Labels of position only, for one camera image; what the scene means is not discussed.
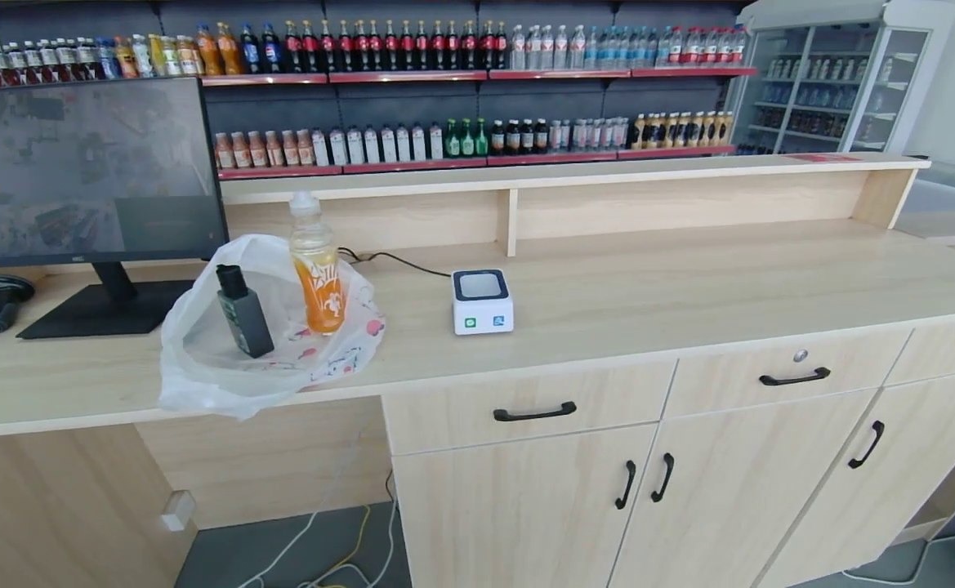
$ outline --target cabinet door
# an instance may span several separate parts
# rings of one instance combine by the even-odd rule
[[[760,586],[879,558],[953,466],[955,376],[884,388]]]
[[[655,428],[395,457],[413,587],[603,586]]]
[[[874,392],[664,421],[611,588],[752,585]]]

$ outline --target monitor screen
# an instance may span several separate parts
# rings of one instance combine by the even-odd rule
[[[0,267],[206,257],[226,241],[197,78],[0,89]]]

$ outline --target gray floor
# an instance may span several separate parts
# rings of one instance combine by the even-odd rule
[[[386,561],[389,550],[387,521],[390,503],[373,506],[372,518],[365,529],[361,550],[353,561],[374,578]],[[333,510],[318,514],[310,531],[284,556],[275,569],[264,577],[267,588],[294,588],[304,580],[320,576],[354,548],[358,528],[364,516],[363,509]],[[260,572],[282,550],[284,545],[301,531],[309,516],[269,521],[235,528],[219,528],[201,532],[183,566],[176,588],[237,588],[252,574]],[[395,522],[394,557],[390,560],[380,588],[409,588],[408,563],[401,526]],[[955,521],[945,533],[955,532]],[[917,555],[924,543],[914,542],[888,550],[883,557],[857,570],[859,574],[906,580],[917,565]],[[364,581],[353,572],[342,572],[324,586],[344,585],[364,588]],[[879,586],[856,581],[835,574],[821,580],[809,581],[801,588],[870,588]],[[931,548],[921,577],[915,588],[955,588],[955,540],[938,543]],[[258,588],[254,581],[248,588]]]

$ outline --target computer monitor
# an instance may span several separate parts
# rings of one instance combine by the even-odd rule
[[[101,282],[19,337],[151,332],[192,282],[133,283],[122,261],[226,241],[199,79],[0,88],[0,267],[92,264]]]

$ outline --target green glass bottle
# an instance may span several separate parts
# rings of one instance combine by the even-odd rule
[[[455,119],[448,119],[448,131],[444,133],[444,147],[446,149],[446,155],[448,159],[454,159],[459,156],[459,150],[462,150],[459,145],[459,134],[455,130]]]
[[[462,129],[459,129],[459,136],[462,137],[462,156],[474,156],[474,136],[470,132],[470,119],[462,120]]]
[[[477,119],[477,141],[476,141],[477,157],[484,157],[488,155],[488,135],[484,134],[484,119]]]

